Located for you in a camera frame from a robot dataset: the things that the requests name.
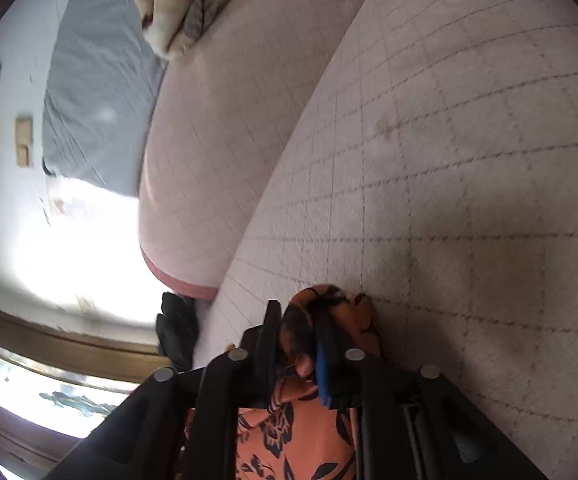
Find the orange black floral shirt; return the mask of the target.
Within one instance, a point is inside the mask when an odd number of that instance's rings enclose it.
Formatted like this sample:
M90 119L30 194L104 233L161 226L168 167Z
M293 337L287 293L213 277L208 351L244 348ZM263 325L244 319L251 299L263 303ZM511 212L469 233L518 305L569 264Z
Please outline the orange black floral shirt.
M205 369L184 479L357 479L364 366L380 354L371 299L330 284L267 305L246 359Z

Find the black clothes pile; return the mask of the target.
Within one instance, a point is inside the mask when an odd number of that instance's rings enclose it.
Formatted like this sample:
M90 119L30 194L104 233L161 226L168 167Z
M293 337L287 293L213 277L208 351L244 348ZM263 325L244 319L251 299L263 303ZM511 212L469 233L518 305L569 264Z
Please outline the black clothes pile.
M175 370L187 372L193 368L193 352L200 335L196 300L163 292L161 312L155 319L158 351L168 358Z

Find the wooden stained glass door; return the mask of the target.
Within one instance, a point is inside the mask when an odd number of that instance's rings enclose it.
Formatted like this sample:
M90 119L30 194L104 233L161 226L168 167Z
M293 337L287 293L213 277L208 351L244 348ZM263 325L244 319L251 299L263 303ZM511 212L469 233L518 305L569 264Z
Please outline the wooden stained glass door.
M150 344L81 336L0 311L0 469L41 479L157 368Z

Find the pink quilted bed cover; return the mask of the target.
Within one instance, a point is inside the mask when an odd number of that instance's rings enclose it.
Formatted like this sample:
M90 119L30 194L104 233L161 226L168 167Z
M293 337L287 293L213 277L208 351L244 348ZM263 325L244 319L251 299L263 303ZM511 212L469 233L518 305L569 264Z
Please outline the pink quilted bed cover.
M204 325L365 292L397 362L433 363L548 478L578 479L578 7L365 0Z

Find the pink quilted bolster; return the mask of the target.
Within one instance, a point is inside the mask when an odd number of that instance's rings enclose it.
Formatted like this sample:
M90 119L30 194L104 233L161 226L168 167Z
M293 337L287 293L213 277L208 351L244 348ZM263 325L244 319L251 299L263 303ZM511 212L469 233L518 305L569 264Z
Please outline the pink quilted bolster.
M231 0L167 66L140 180L140 249L210 300L291 133L364 0Z

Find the grey blue pillow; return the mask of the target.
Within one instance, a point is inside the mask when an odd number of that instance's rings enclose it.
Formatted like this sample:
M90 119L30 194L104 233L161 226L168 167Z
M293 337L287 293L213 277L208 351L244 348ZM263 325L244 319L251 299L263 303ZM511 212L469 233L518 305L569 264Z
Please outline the grey blue pillow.
M164 71L133 0L68 0L44 98L45 173L137 196Z

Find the beige wall switch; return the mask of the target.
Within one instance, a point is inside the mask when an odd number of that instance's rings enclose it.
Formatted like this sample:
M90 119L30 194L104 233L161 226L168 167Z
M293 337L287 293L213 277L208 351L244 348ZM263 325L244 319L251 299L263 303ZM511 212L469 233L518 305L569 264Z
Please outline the beige wall switch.
M19 117L15 124L16 164L27 168L32 162L33 119Z

